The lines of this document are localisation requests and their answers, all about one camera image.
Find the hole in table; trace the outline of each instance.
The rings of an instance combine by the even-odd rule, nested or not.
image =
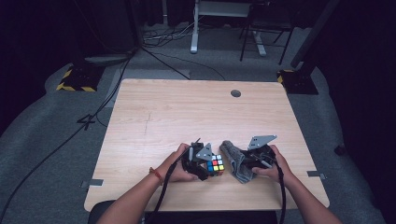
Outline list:
[[[239,90],[233,90],[233,91],[231,91],[231,96],[233,96],[233,97],[239,97],[239,96],[241,96],[241,91],[239,91]]]

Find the black cable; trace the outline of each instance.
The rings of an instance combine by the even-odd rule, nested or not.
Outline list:
[[[96,112],[92,116],[88,116],[88,120],[82,124],[74,133],[72,133],[65,141],[63,141],[58,147],[56,147],[47,157],[45,157],[41,162],[39,162],[24,178],[23,180],[18,184],[18,186],[12,191],[11,195],[8,197],[8,200],[6,202],[6,205],[3,208],[3,211],[0,216],[0,223],[3,222],[4,216],[6,215],[6,211],[9,207],[9,204],[11,203],[12,199],[14,198],[15,194],[18,192],[20,187],[23,185],[23,183],[26,181],[27,178],[29,178],[32,173],[35,172],[35,170],[38,169],[48,158],[50,158],[53,154],[55,154],[59,149],[61,149],[64,145],[66,145],[76,134],[79,133],[96,115],[105,107],[105,105],[110,101],[110,99],[113,97],[114,93],[116,92],[116,89],[120,85],[120,82],[122,81],[123,73],[125,72],[125,68],[128,65],[129,61],[131,61],[133,56],[131,56],[127,63],[124,65],[123,70],[120,75],[120,79],[117,82],[116,87],[114,88],[113,92],[105,99],[105,101],[99,106],[99,108],[96,110]]]
[[[158,199],[157,205],[155,205],[154,211],[152,211],[151,215],[148,218],[147,224],[151,223],[155,216],[158,213],[158,210],[160,209],[161,203],[163,202],[163,196],[165,195],[166,189],[168,187],[169,179],[171,178],[172,173],[174,172],[177,163],[180,161],[181,157],[187,152],[188,150],[185,150],[170,166],[168,171],[166,172],[165,180],[163,181],[163,190],[161,191],[160,198]]]
[[[172,70],[174,70],[175,72],[181,74],[184,78],[186,78],[187,80],[191,80],[189,77],[186,77],[184,74],[182,74],[181,72],[177,71],[176,68],[172,67],[171,65],[165,63],[163,60],[159,59],[157,56],[155,56],[154,54],[152,54],[150,51],[144,49],[143,47],[141,48],[143,51],[147,52],[149,55],[151,55],[153,58],[157,59],[160,63],[163,63],[165,66],[171,68]]]
[[[279,224],[283,224],[286,215],[286,190],[285,190],[285,182],[283,181],[284,174],[279,164],[277,163],[276,159],[274,160],[274,164],[276,165],[277,172],[279,174],[279,184],[280,184],[280,189],[282,191],[282,213],[280,214]]]
[[[144,47],[146,48],[158,48],[158,47],[163,47],[165,45],[167,45],[168,43],[170,43],[173,40],[179,40],[182,39],[184,37],[186,37],[187,35],[192,35],[192,33],[186,33],[184,35],[182,35],[182,33],[184,32],[184,30],[186,30],[187,28],[183,29],[182,32],[180,32],[179,34],[175,35],[175,32],[165,35],[164,37],[159,37],[158,38],[158,43],[157,44],[149,44],[146,43],[146,39],[145,39],[145,43],[143,44]]]
[[[107,125],[105,125],[104,123],[102,123],[102,121],[99,120],[98,115],[96,115],[96,120],[97,120],[100,124],[102,124],[103,126],[105,126],[105,127],[107,128]]]
[[[174,35],[176,32],[179,32],[179,33],[181,33],[183,30],[185,30],[187,27],[185,27],[185,28],[175,28],[174,29],[174,32],[172,33],[172,34],[170,34],[170,35]],[[162,30],[164,30],[164,32],[162,33],[162,34],[158,34],[158,32],[157,31],[162,31]],[[144,31],[144,33],[143,33],[143,37],[145,37],[145,38],[148,38],[148,39],[153,39],[153,38],[159,38],[159,37],[161,37],[161,36],[165,36],[165,35],[169,35],[169,34],[167,34],[166,32],[169,30],[169,28],[166,28],[166,29],[156,29],[156,30],[146,30],[146,31]]]
[[[164,56],[164,57],[168,57],[168,58],[174,58],[174,59],[178,59],[178,60],[181,60],[181,61],[183,61],[183,62],[187,62],[187,63],[195,63],[195,64],[198,64],[198,65],[201,65],[201,66],[203,66],[203,67],[206,67],[206,68],[209,68],[209,69],[212,69],[213,71],[215,71],[219,76],[221,76],[222,77],[222,79],[225,81],[225,77],[218,71],[218,70],[216,70],[216,69],[214,69],[214,68],[212,68],[212,67],[210,67],[210,66],[207,66],[207,65],[204,65],[204,64],[201,64],[201,63],[196,63],[196,62],[193,62],[193,61],[189,61],[189,60],[185,60],[185,59],[180,59],[180,58],[178,58],[178,57],[174,57],[174,56],[169,56],[169,55],[166,55],[166,54],[162,54],[162,53],[155,53],[155,52],[151,52],[152,54],[159,54],[159,55],[162,55],[162,56]]]

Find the gray mat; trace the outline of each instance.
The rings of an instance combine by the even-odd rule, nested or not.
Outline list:
[[[179,70],[184,76],[190,78],[190,70]],[[113,92],[114,88],[117,85],[117,82],[120,79],[121,71],[117,70],[116,74],[113,77],[113,81],[108,89],[107,97]],[[147,70],[147,69],[125,69],[122,80],[125,78],[142,78],[142,79],[186,79],[181,74],[172,71],[172,70]],[[113,107],[114,103],[117,99],[117,94],[119,90],[117,89],[116,93],[111,97],[111,100],[108,102],[106,107]]]

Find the chair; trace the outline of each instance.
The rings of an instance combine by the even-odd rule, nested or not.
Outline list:
[[[277,33],[279,34],[271,45],[263,44],[264,46],[282,47],[283,52],[280,57],[279,64],[282,64],[286,49],[290,42],[291,35],[294,30],[294,25],[291,22],[290,11],[281,3],[278,2],[255,2],[250,5],[249,13],[247,15],[247,25],[242,29],[242,34],[245,32],[244,45],[242,47],[241,57],[239,61],[242,62],[245,52],[245,46],[248,39],[249,31]],[[289,32],[288,40],[285,45],[275,45],[276,41],[284,32]]]

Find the wooden table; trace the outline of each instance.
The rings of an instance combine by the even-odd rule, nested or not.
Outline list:
[[[232,90],[241,92],[231,96]],[[288,97],[279,83],[124,79],[92,179],[85,209],[115,200],[157,167],[180,143],[201,138],[219,154],[223,140],[247,149],[254,135],[276,134],[271,142],[291,170],[325,205],[329,199],[316,171]],[[281,208],[279,185],[259,176],[241,184],[226,171],[206,181],[170,183],[161,211],[275,210]],[[153,210],[162,188],[148,203]],[[296,204],[287,192],[287,208]]]

